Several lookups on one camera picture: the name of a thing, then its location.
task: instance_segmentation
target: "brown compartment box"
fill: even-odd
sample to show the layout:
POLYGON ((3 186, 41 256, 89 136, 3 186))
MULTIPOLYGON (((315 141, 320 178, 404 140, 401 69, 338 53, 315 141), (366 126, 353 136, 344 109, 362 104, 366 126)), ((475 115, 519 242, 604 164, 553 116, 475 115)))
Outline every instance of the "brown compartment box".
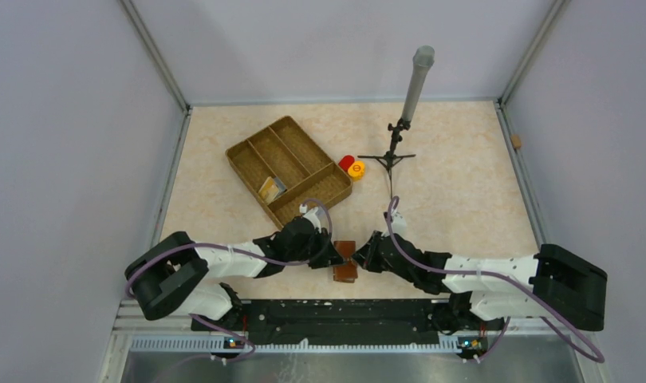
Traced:
POLYGON ((351 194, 353 182, 291 116, 227 149, 226 157, 262 209, 281 229, 299 215, 299 204, 317 198, 330 209, 351 194), (258 191, 266 177, 278 177, 285 193, 267 204, 258 191))

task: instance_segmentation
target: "gray wall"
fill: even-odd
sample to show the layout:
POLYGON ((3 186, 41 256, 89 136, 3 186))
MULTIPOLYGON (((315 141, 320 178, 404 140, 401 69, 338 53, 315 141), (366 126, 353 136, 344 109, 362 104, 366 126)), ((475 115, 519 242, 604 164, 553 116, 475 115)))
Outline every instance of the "gray wall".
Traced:
POLYGON ((551 239, 609 273, 609 369, 646 381, 646 0, 571 2, 510 119, 551 239))
POLYGON ((0 1, 0 382, 97 379, 181 117, 116 0, 0 1))
POLYGON ((135 0, 192 104, 498 97, 550 0, 135 0))

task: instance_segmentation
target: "yellow round container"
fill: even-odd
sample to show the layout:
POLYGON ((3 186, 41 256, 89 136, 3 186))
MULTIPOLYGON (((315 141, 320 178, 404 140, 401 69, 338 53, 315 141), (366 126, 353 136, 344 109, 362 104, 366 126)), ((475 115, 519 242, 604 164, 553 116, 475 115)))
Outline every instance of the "yellow round container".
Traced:
POLYGON ((349 169, 346 172, 351 176, 352 180, 358 181, 363 178, 363 175, 365 174, 365 164, 363 161, 356 161, 349 166, 349 169))

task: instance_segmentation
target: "metal frame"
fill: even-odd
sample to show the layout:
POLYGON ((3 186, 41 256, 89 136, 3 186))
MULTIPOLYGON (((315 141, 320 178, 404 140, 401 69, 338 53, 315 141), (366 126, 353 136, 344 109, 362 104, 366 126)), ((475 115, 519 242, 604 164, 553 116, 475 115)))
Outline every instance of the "metal frame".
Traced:
MULTIPOLYGON (((122 5, 124 12, 128 16, 128 20, 132 23, 139 36, 144 48, 147 50, 152 63, 156 67, 162 81, 166 85, 168 91, 175 98, 178 106, 186 112, 182 128, 178 137, 177 146, 175 148, 175 155, 171 162, 171 167, 168 172, 168 178, 164 189, 163 198, 158 211, 156 226, 152 233, 151 245, 158 243, 161 231, 163 229, 163 222, 165 220, 166 211, 171 198, 173 183, 175 182, 175 175, 179 166, 180 157, 184 146, 184 141, 187 136, 187 130, 191 120, 191 106, 185 101, 185 98, 175 82, 170 69, 168 68, 165 60, 161 56, 160 51, 156 47, 151 34, 148 32, 140 14, 132 3, 132 0, 118 0, 122 5)), ((547 233, 546 225, 542 217, 542 213, 537 202, 532 183, 528 175, 527 167, 522 153, 513 149, 510 142, 510 137, 514 134, 513 128, 509 122, 506 113, 506 106, 512 99, 515 90, 522 82, 526 72, 529 70, 532 62, 541 51, 541 48, 546 41, 549 32, 552 30, 555 22, 565 9, 569 0, 556 0, 553 2, 549 13, 546 15, 541 27, 535 35, 533 41, 530 43, 527 51, 523 55, 522 60, 518 63, 518 67, 514 71, 508 85, 504 89, 503 94, 494 102, 494 107, 501 125, 504 141, 509 150, 509 156, 513 165, 515 175, 518 179, 518 186, 522 194, 523 201, 526 206, 527 214, 530 218, 530 225, 532 227, 537 245, 549 241, 549 233, 547 233)), ((184 336, 184 337, 198 337, 208 338, 207 333, 190 334, 191 321, 189 317, 169 317, 156 322, 146 321, 142 315, 140 308, 136 301, 124 300, 121 302, 119 312, 116 316, 112 335, 108 344, 108 349, 103 360, 103 367, 100 373, 100 383, 119 383, 126 370, 126 361, 128 359, 128 352, 133 345, 134 339, 142 336, 154 337, 170 337, 170 336, 184 336)), ((547 335, 552 334, 552 330, 548 329, 543 321, 539 319, 514 319, 512 320, 509 330, 509 335, 547 335)), ((474 335, 462 332, 459 336, 474 335)), ((212 336, 222 336, 221 333, 211 332, 212 336)), ((596 343, 597 339, 594 334, 589 337, 596 343)), ((596 383, 609 383, 612 381, 606 365, 596 364, 575 353, 576 363, 581 371, 581 375, 586 382, 596 383)))

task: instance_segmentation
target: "marble patterned table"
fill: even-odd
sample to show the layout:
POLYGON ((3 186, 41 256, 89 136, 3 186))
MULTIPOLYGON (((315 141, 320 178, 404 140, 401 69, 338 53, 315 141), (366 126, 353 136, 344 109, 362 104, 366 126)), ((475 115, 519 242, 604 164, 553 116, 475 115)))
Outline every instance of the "marble patterned table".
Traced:
MULTIPOLYGON (((346 154, 382 155, 388 123, 401 103, 257 105, 194 108, 175 178, 163 236, 187 231, 197 242, 240 243, 271 234, 274 223, 231 169, 225 150, 278 118, 290 115, 334 160, 346 154)), ((491 101, 423 102, 397 154, 415 153, 394 168, 394 192, 418 248, 507 258, 534 254, 514 170, 491 101)), ((351 196, 330 211, 335 240, 360 247, 384 230, 388 177, 367 160, 351 196)), ((332 270, 287 267, 264 279, 226 278, 241 298, 426 298, 394 274, 359 269, 353 284, 332 270)))

